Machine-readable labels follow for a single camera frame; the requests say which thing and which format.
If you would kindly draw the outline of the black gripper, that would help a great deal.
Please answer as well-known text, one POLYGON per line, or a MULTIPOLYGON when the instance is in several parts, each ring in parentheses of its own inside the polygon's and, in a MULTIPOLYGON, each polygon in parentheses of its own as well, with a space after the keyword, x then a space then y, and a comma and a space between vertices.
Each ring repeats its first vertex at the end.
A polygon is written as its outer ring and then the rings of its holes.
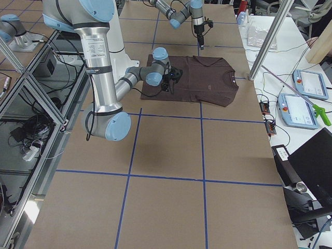
POLYGON ((174 85, 178 83, 179 77, 175 75, 171 76, 164 76, 163 82, 161 83, 161 90, 162 91, 173 91, 174 85))
POLYGON ((200 50, 202 50, 203 49, 203 43, 204 43, 204 37, 203 37, 204 25, 203 24, 194 25, 193 30, 194 30, 194 33, 197 37, 199 48, 200 48, 200 50))

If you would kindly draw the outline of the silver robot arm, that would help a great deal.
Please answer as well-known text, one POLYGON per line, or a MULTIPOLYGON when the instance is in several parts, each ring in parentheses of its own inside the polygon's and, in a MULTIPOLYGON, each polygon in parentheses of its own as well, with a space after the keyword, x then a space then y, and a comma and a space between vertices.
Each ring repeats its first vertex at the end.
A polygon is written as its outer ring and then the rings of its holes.
POLYGON ((168 4, 166 1, 147 1, 148 4, 143 1, 143 4, 149 7, 155 7, 158 9, 168 20, 170 25, 177 29, 179 28, 188 18, 191 18, 191 28, 194 37, 197 39, 198 46, 201 50, 204 49, 204 31, 205 25, 209 24, 209 19, 203 15, 203 2, 202 1, 188 1, 183 3, 182 10, 177 11, 172 8, 171 1, 168 4))
POLYGON ((131 67, 114 81, 107 33, 115 14, 113 1, 43 1, 44 23, 59 31, 77 33, 84 53, 84 66, 90 79, 93 103, 83 119, 91 136, 121 141, 131 128, 130 116, 122 110, 120 100, 141 80, 158 86, 172 74, 165 48, 153 51, 147 67, 131 67))

